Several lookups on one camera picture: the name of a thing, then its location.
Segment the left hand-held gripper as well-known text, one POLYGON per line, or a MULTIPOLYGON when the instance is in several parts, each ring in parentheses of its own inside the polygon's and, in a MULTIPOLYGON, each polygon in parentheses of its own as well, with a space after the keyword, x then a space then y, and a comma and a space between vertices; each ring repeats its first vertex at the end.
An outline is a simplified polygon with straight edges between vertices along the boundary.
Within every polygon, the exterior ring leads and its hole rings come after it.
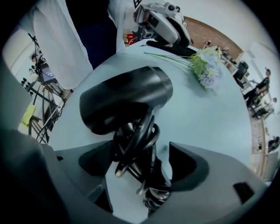
POLYGON ((193 44, 187 31, 187 23, 177 6, 170 2, 143 3, 139 0, 133 20, 139 27, 151 27, 155 32, 155 40, 162 43, 174 44, 179 41, 180 47, 193 44))

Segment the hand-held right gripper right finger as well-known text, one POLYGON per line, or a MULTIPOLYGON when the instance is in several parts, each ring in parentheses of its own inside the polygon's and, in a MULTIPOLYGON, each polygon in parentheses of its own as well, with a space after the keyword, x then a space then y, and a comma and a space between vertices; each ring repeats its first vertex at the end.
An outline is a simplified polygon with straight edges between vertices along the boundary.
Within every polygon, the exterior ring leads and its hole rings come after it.
POLYGON ((170 142, 171 195, 147 224, 232 224, 263 196, 267 185, 239 160, 170 142))

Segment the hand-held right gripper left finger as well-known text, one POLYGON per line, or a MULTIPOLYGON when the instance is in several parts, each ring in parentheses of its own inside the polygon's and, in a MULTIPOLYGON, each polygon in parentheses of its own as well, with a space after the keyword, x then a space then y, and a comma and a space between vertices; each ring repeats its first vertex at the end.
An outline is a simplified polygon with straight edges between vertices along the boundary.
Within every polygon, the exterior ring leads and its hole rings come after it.
POLYGON ((124 224, 112 214, 105 174, 111 165, 110 141, 54 151, 42 145, 50 178, 72 224, 124 224))

